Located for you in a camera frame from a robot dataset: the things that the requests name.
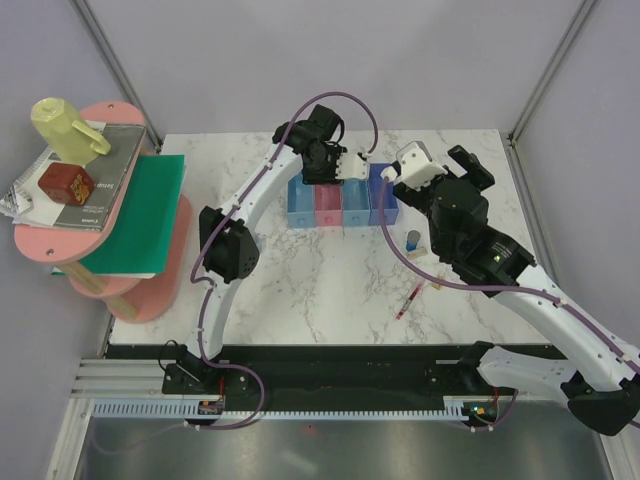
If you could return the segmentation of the blue glue stick grey cap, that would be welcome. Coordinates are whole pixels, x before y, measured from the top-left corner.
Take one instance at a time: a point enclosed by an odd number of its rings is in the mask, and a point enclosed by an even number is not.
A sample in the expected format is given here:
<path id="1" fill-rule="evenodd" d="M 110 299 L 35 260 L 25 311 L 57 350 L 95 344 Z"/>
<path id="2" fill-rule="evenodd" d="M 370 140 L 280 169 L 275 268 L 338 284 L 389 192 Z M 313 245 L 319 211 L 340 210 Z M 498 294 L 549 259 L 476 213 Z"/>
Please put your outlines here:
<path id="1" fill-rule="evenodd" d="M 421 234 L 417 230 L 410 230 L 406 236 L 405 249 L 407 252 L 414 251 L 418 248 Z"/>

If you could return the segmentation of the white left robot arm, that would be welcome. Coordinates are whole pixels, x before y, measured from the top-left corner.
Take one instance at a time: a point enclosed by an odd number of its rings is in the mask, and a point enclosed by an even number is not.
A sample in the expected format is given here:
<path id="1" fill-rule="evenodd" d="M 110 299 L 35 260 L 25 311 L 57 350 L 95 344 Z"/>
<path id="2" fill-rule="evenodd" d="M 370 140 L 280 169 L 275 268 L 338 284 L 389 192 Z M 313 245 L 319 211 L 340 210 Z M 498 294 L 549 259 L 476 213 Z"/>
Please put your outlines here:
<path id="1" fill-rule="evenodd" d="M 307 119 L 278 127 L 264 160 L 229 200 L 199 214 L 200 253 L 191 281 L 203 283 L 205 298 L 197 326 L 185 341 L 201 358 L 191 362 L 185 382 L 208 393 L 219 382 L 219 369 L 204 359 L 219 355 L 232 302 L 241 281 L 254 271 L 260 257 L 255 228 L 266 208 L 288 182 L 303 176 L 306 185 L 340 185 L 340 157 L 347 149 L 332 140 L 344 122 L 333 110 L 317 105 Z"/>

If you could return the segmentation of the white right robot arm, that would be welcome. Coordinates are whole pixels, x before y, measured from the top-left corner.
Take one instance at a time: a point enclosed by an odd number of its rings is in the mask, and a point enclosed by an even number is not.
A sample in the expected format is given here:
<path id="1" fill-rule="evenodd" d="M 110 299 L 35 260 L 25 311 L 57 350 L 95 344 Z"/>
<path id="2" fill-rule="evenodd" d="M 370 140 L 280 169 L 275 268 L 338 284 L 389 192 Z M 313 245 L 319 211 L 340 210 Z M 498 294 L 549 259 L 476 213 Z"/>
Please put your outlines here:
<path id="1" fill-rule="evenodd" d="M 381 180 L 377 202 L 393 195 L 424 215 L 432 251 L 459 279 L 440 279 L 399 253 L 402 263 L 428 282 L 483 293 L 527 321 L 564 356 L 553 363 L 478 341 L 457 371 L 465 391 L 477 394 L 491 385 L 542 395 L 607 436 L 639 425 L 638 348 L 563 296 L 526 248 L 489 225 L 484 192 L 495 184 L 492 174 L 458 176 L 443 169 L 413 188 L 387 168 Z"/>

